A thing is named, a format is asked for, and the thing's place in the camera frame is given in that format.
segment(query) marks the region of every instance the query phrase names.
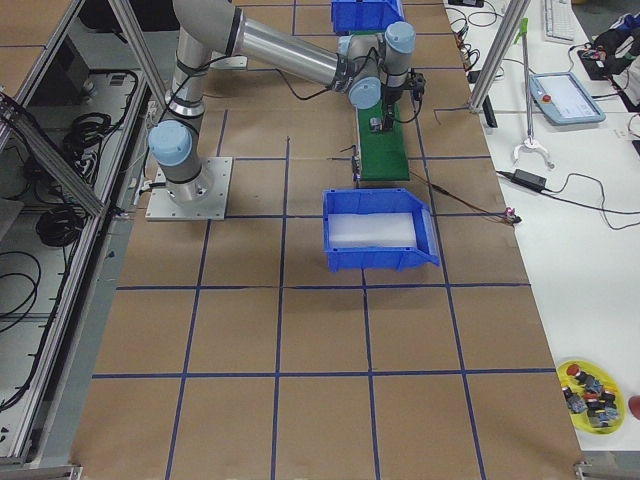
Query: keyboard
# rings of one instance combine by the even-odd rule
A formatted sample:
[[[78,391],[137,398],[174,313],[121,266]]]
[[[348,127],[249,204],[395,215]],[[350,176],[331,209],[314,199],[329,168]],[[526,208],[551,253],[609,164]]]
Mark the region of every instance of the keyboard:
[[[558,43],[573,43],[576,31],[571,0],[543,0],[542,29],[545,40]]]

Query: green board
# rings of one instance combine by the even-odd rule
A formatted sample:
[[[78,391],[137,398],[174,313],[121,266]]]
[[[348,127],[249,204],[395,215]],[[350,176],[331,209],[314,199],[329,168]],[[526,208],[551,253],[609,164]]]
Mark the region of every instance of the green board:
[[[399,117],[398,106],[395,115]],[[404,148],[402,124],[395,122],[391,132],[372,132],[369,120],[381,118],[382,105],[358,110],[362,181],[409,180],[409,162]]]

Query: red object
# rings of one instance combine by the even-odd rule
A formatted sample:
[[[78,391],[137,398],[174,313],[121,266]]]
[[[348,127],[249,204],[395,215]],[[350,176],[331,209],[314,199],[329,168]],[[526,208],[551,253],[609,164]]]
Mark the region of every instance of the red object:
[[[640,395],[636,395],[629,399],[629,411],[631,415],[640,420]]]
[[[572,363],[567,367],[567,375],[571,375],[572,377],[575,377],[579,373],[580,373],[580,366],[577,363]]]

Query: black power brick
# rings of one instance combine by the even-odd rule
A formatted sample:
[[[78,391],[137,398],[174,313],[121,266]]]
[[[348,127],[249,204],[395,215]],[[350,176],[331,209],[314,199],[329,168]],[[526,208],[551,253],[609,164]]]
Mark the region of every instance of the black power brick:
[[[503,177],[508,178],[511,183],[528,188],[534,192],[540,193],[543,190],[546,190],[547,179],[539,175],[520,170],[519,168],[513,173],[502,171],[499,171],[498,173]]]

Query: power adapter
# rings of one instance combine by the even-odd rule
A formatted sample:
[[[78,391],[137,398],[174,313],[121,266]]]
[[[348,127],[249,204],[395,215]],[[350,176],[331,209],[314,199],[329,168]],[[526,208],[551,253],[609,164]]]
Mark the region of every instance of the power adapter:
[[[484,0],[449,0],[449,5],[482,8],[484,7]]]
[[[525,170],[520,170],[518,168],[513,173],[503,171],[498,171],[498,173],[503,177],[508,178],[511,183],[515,183],[516,185],[520,185],[529,190],[533,190],[534,192],[540,193],[543,190],[546,190],[546,178],[527,172]]]

